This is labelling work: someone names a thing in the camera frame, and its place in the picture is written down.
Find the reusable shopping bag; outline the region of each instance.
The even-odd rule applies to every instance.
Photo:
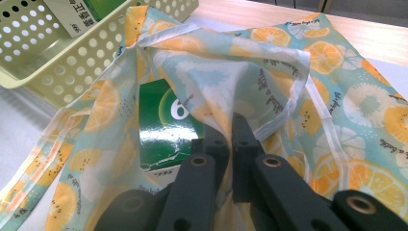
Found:
[[[244,115],[265,151],[285,157],[317,193],[363,191],[408,220],[407,102],[324,14],[219,33],[135,7],[118,53],[57,112],[1,191],[2,230],[18,228],[60,171],[47,230],[92,230],[120,193],[159,191],[139,156],[140,86],[158,80],[228,141],[232,113]],[[231,170],[215,230],[253,230],[248,205],[233,203]]]

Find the white surface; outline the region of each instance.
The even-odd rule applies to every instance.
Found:
[[[216,22],[206,18],[190,17],[186,20],[216,31],[233,31],[243,28]],[[405,98],[408,98],[408,66],[388,64],[370,60]],[[0,88],[0,189],[12,179],[21,163],[30,153],[56,109],[38,100],[25,89],[5,90]],[[49,204],[57,180],[50,186],[33,213],[19,230],[43,230]]]

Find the plastic bag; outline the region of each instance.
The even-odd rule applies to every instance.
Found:
[[[159,191],[140,170],[138,109],[140,85],[160,79],[226,138],[232,113],[244,115],[265,151],[287,158],[317,193],[361,190],[407,220],[407,103],[323,14],[217,33],[136,7],[125,29],[120,56],[57,112],[1,191],[2,229],[24,221],[60,170],[47,230],[91,230],[118,194]],[[232,201],[231,169],[215,229],[252,230],[247,205]]]

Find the plastic basket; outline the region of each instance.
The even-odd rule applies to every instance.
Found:
[[[57,108],[70,103],[114,59],[127,8],[146,4],[184,21],[198,0],[128,0],[78,38],[42,0],[0,0],[0,85],[26,86]]]

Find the table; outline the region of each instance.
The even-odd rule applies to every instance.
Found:
[[[191,15],[253,28],[281,24],[309,14],[245,0],[200,0]],[[408,66],[408,28],[334,15],[328,18],[363,57]]]

